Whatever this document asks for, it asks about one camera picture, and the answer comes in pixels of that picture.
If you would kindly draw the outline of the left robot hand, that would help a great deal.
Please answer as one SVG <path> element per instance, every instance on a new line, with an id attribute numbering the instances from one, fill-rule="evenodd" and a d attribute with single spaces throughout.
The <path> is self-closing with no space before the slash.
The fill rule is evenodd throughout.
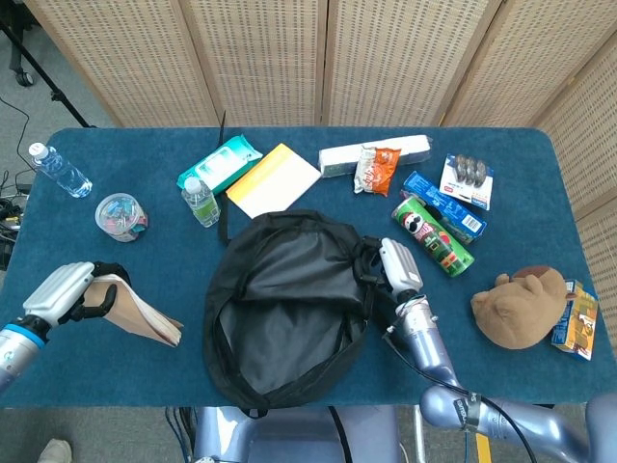
<path id="1" fill-rule="evenodd" d="M 117 263 L 69 263 L 54 270 L 25 300 L 24 312 L 42 318 L 52 328 L 64 324 L 71 310 L 84 302 L 84 294 L 94 279 L 105 275 L 116 275 L 131 286 L 128 273 Z"/>

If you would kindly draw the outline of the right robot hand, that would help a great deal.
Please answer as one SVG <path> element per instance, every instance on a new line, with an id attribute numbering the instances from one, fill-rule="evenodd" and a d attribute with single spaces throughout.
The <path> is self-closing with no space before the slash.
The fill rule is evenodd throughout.
<path id="1" fill-rule="evenodd" d="M 353 273 L 358 282 L 385 288 L 398 304 L 423 287 L 411 251 L 391 238 L 363 237 L 354 248 Z"/>

